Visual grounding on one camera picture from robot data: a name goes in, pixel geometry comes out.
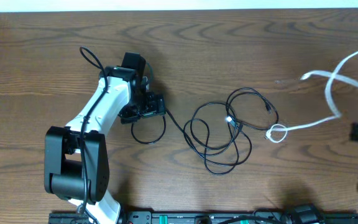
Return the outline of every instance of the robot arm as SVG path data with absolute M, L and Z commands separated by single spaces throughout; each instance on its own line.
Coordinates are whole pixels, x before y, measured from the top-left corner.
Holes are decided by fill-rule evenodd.
M 140 118 L 165 114 L 162 95 L 147 92 L 149 82 L 143 77 L 145 60 L 139 54 L 126 53 L 121 66 L 106 67 L 108 87 L 88 117 L 84 131 L 88 201 L 86 212 L 100 223 L 117 223 L 120 204 L 107 191 L 109 164 L 105 136 L 117 115 L 121 123 L 133 123 Z M 48 193 L 74 205 L 84 200 L 82 161 L 66 158 L 67 154 L 81 153 L 80 132 L 84 116 L 90 111 L 104 88 L 104 77 L 99 74 L 99 85 L 81 112 L 64 128 L 52 126 L 45 137 L 45 179 Z

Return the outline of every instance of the white wall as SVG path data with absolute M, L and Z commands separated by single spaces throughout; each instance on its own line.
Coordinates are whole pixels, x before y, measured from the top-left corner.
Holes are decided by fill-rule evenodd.
M 0 12 L 358 7 L 358 0 L 0 0 Z

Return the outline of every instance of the wood grain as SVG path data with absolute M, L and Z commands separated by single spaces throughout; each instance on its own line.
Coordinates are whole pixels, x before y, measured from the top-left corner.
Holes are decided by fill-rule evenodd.
M 283 124 L 327 117 L 324 78 L 300 81 L 314 69 L 333 70 L 358 50 L 358 9 L 0 14 L 0 223 L 46 223 L 48 213 L 73 210 L 44 190 L 44 137 L 89 100 L 98 71 L 79 54 L 88 46 L 104 65 L 140 52 L 155 71 L 152 89 L 183 125 L 207 101 L 236 88 L 258 89 Z M 341 73 L 358 79 L 358 57 Z M 358 90 L 334 84 L 343 119 L 294 131 L 281 144 L 246 129 L 254 145 L 246 164 L 212 176 L 167 119 L 165 137 L 137 144 L 130 126 L 115 123 L 107 139 L 109 191 L 124 205 L 159 210 L 253 210 L 313 202 L 324 210 L 357 210 Z M 234 103 L 239 117 L 267 124 L 260 100 Z M 229 138 L 224 111 L 202 110 L 211 144 Z M 160 118 L 136 124 L 142 139 L 162 130 Z M 205 131 L 198 127 L 200 136 Z M 242 152 L 245 139 L 238 140 Z M 233 159 L 234 149 L 219 159 Z

